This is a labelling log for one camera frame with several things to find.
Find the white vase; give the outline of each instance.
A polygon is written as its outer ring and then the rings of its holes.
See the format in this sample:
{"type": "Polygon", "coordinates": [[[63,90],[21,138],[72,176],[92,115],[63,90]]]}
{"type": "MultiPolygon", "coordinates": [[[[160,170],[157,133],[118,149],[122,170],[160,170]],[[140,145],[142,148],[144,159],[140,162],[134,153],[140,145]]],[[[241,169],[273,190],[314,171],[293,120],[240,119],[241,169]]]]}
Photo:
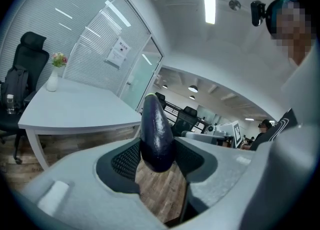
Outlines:
{"type": "Polygon", "coordinates": [[[46,89],[49,92],[55,92],[58,87],[58,71],[59,67],[54,66],[53,71],[49,77],[49,80],[46,83],[46,89]]]}

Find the purple eggplant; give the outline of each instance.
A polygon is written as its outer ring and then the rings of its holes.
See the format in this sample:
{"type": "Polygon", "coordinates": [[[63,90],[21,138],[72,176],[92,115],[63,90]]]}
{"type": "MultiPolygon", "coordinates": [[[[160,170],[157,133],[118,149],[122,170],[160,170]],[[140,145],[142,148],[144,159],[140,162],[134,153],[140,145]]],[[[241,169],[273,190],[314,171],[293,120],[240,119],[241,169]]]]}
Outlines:
{"type": "Polygon", "coordinates": [[[174,136],[165,112],[153,93],[144,99],[140,138],[145,164],[154,172],[169,170],[176,156],[174,136]]]}

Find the white paper notice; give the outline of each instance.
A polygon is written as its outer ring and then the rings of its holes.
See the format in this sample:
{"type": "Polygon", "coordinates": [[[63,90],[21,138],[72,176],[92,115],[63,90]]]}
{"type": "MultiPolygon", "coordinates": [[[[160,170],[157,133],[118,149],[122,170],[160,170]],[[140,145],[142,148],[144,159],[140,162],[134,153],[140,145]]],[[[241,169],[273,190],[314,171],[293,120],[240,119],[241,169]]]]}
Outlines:
{"type": "Polygon", "coordinates": [[[110,61],[118,67],[121,67],[130,50],[131,47],[128,46],[128,44],[126,44],[121,37],[119,37],[106,60],[110,61]]]}

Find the black shirt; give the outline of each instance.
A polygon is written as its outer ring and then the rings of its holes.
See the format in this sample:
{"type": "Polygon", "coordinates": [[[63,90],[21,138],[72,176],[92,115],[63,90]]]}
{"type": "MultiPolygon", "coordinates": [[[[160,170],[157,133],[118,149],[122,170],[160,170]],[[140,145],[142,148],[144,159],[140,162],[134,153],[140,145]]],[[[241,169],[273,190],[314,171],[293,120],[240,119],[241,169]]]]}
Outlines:
{"type": "Polygon", "coordinates": [[[276,137],[284,130],[287,130],[289,128],[292,128],[296,126],[297,119],[294,114],[294,111],[290,109],[288,112],[286,112],[282,118],[279,120],[276,126],[271,127],[266,131],[266,133],[260,133],[255,141],[252,143],[250,150],[256,151],[258,146],[263,142],[273,141],[276,139],[276,137]]]}

